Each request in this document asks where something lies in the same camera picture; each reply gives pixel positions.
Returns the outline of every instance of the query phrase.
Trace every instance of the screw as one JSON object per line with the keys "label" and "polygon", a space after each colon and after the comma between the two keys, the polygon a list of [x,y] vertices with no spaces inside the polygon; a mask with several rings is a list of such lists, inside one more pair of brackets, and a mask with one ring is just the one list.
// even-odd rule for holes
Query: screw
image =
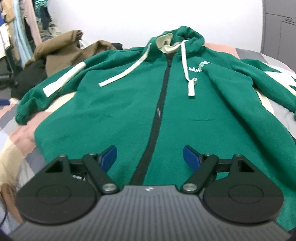
{"label": "screw", "polygon": [[103,190],[105,192],[113,192],[116,190],[116,188],[117,188],[117,186],[113,183],[107,183],[107,184],[103,185]]}
{"label": "screw", "polygon": [[187,192],[193,192],[197,189],[197,186],[193,183],[186,183],[183,185],[183,189]]}

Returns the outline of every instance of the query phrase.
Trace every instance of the bedsheet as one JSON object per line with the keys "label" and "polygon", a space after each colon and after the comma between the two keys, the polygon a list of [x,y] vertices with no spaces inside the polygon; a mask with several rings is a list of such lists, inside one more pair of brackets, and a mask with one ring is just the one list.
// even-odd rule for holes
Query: bedsheet
{"label": "bedsheet", "polygon": [[[287,65],[264,54],[213,43],[206,43],[205,46],[218,52],[230,53],[239,59],[260,60],[296,79],[296,74]],[[35,145],[34,131],[45,118],[69,101],[74,95],[75,92],[57,98],[47,110],[36,113],[24,126],[19,126],[14,119],[19,103],[18,100],[11,99],[11,104],[0,110],[0,185],[8,183],[18,191],[46,165],[43,156]],[[296,137],[294,113],[289,112],[272,100],[269,100],[269,102],[273,108],[273,114]],[[4,230],[6,233],[10,233],[17,226],[10,216],[4,225],[6,226]]]}

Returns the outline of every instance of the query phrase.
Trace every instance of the white wall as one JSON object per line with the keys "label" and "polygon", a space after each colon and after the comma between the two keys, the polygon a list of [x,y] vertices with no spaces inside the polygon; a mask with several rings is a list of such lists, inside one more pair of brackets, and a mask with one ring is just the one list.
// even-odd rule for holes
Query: white wall
{"label": "white wall", "polygon": [[261,47],[262,0],[49,0],[48,7],[62,32],[80,29],[88,44],[102,39],[145,46],[151,37],[185,25],[206,42],[258,52]]}

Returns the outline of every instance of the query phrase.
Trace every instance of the green hoodie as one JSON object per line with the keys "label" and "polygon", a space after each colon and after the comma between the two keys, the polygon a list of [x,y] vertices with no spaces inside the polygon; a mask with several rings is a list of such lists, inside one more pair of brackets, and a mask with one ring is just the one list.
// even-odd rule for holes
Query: green hoodie
{"label": "green hoodie", "polygon": [[282,123],[261,104],[266,97],[295,112],[296,97],[253,60],[202,46],[188,27],[153,37],[146,47],[109,50],[66,68],[30,90],[16,121],[75,96],[45,119],[35,141],[45,160],[81,158],[110,145],[118,149],[108,175],[126,184],[178,187],[192,174],[183,160],[190,145],[200,153],[240,153],[283,191],[278,222],[296,226],[296,148]]}

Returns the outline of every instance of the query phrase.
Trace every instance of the zipper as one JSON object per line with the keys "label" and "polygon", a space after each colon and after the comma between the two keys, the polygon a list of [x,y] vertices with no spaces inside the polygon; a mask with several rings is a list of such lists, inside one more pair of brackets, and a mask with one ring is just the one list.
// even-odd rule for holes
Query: zipper
{"label": "zipper", "polygon": [[163,106],[165,103],[165,97],[167,93],[168,88],[168,79],[170,75],[170,67],[172,65],[172,59],[174,56],[174,53],[166,54],[167,59],[167,67],[165,69],[165,74],[163,76],[163,86],[161,88],[159,98],[156,105],[155,115],[152,123],[152,128],[149,136],[149,140],[146,146],[146,149],[138,163],[138,166],[132,176],[130,185],[142,185],[144,182],[145,175],[147,173],[149,164],[152,159],[152,155],[156,146],[159,129],[161,126],[161,121],[163,117]]}

